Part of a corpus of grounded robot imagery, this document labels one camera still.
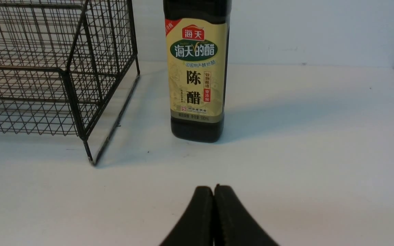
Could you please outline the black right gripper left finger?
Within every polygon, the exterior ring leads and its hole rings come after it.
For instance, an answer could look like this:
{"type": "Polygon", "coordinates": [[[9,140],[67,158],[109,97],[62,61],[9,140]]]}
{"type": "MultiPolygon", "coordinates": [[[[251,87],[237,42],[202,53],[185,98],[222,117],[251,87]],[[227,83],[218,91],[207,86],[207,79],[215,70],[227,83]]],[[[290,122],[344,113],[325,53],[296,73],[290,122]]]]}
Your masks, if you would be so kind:
{"type": "Polygon", "coordinates": [[[212,246],[214,195],[210,187],[198,186],[173,229],[161,246],[212,246]]]}

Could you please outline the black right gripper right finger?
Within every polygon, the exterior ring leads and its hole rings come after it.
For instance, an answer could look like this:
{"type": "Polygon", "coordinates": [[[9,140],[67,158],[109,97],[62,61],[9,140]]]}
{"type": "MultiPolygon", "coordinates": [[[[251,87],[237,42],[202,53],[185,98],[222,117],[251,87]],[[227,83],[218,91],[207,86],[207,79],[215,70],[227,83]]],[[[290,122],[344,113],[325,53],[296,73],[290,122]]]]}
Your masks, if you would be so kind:
{"type": "Polygon", "coordinates": [[[278,246],[244,207],[231,186],[214,190],[215,246],[278,246]]]}

